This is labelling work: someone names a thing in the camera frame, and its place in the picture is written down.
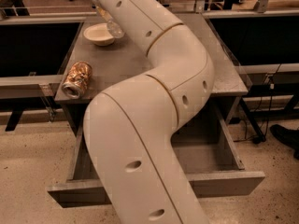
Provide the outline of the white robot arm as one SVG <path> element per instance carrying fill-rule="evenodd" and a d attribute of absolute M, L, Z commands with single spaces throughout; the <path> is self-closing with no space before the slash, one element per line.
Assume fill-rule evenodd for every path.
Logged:
<path fill-rule="evenodd" d="M 152 65 L 101 91 L 84 116 L 89 154 L 121 224 L 209 224 L 171 146 L 213 88 L 206 48 L 155 0 L 97 1 Z"/>

